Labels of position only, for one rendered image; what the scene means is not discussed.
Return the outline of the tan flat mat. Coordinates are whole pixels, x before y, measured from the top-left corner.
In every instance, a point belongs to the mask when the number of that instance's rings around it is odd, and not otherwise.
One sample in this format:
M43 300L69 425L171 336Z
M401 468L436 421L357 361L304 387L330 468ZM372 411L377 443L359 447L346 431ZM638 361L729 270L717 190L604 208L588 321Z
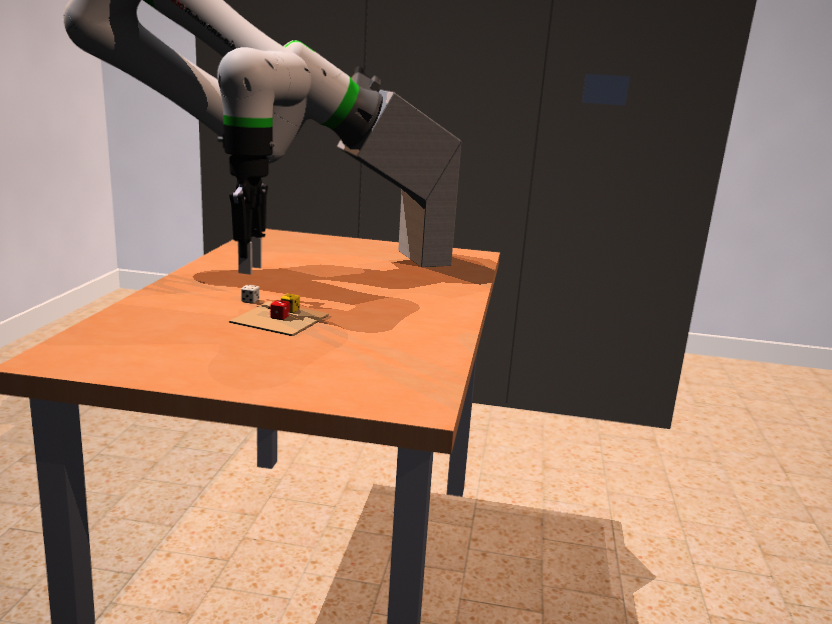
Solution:
M271 303L273 302L265 303L233 318L229 320L229 323L293 336L329 315L329 313L300 308L290 313L284 320L274 319L270 317Z

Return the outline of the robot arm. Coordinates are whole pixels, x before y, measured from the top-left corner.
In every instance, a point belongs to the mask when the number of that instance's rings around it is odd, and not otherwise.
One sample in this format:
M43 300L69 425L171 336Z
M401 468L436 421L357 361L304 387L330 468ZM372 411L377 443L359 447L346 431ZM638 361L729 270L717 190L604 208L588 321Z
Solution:
M143 1L223 57L218 80L141 25L141 0L70 0L65 30L80 49L146 84L214 131L227 154L266 156L273 163L308 119L332 129L349 148L374 125L383 97L372 91L381 80L363 74L362 67L355 68L353 81L300 41L281 46L223 0Z

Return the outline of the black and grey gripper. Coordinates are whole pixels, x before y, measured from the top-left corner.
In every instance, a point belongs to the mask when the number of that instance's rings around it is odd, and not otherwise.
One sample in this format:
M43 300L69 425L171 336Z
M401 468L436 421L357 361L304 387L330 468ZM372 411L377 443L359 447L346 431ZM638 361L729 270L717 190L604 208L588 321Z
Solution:
M252 268L262 268L262 237L266 236L262 232L266 230L268 185L262 184L261 177L268 175L268 158L244 159L231 155L229 172L237 177L236 191L230 192L229 197L233 239L239 241L238 273L251 275Z

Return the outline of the white die with black pips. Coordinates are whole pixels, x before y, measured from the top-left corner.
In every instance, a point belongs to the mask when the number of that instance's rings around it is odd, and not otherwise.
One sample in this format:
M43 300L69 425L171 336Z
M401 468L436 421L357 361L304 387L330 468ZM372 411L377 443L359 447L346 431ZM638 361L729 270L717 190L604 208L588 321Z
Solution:
M255 303L260 299L260 287L253 285L246 285L241 288L241 301L247 303Z

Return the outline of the dark red die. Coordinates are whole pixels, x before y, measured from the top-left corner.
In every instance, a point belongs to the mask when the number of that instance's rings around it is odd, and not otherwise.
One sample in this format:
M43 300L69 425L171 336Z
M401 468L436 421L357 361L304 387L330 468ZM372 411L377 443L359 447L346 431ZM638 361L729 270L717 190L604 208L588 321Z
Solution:
M284 320L290 315L290 302L276 300L270 304L270 317Z

